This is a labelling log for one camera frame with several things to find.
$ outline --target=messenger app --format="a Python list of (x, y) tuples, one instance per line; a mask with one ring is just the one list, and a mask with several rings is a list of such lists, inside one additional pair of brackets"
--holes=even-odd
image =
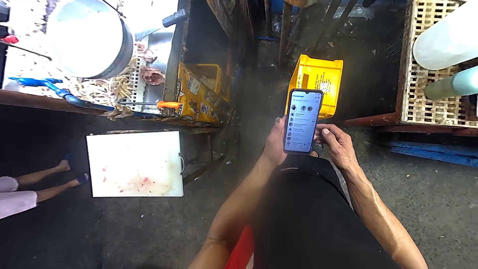
[(322, 94), (293, 91), (285, 129), (285, 150), (309, 152), (315, 134)]

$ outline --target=orange screwdriver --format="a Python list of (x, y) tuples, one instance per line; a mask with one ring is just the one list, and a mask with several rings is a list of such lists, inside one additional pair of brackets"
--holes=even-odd
[(141, 103), (141, 102), (118, 102), (118, 103), (122, 105), (149, 105), (149, 106), (155, 105), (158, 108), (163, 108), (163, 107), (178, 108), (183, 105), (178, 102), (165, 102), (165, 101), (159, 101), (156, 103)]

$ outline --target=white cutting board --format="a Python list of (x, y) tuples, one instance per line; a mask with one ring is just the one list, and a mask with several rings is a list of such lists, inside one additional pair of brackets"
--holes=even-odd
[(179, 132), (87, 136), (93, 197), (182, 196)]

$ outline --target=white cloth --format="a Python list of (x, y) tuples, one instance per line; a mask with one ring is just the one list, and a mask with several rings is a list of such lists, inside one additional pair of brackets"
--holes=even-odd
[(0, 177), (0, 219), (36, 206), (36, 192), (16, 191), (17, 188), (16, 179)]

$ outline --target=blue sandal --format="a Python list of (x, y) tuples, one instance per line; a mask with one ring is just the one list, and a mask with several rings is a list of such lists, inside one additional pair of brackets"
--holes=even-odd
[(83, 185), (85, 183), (88, 183), (89, 175), (88, 173), (84, 173), (83, 175), (77, 177), (76, 180), (78, 180), (78, 183), (80, 183), (80, 185)]
[(66, 153), (65, 156), (63, 156), (63, 159), (62, 160), (67, 160), (67, 161), (70, 161), (70, 157), (71, 157), (71, 153)]

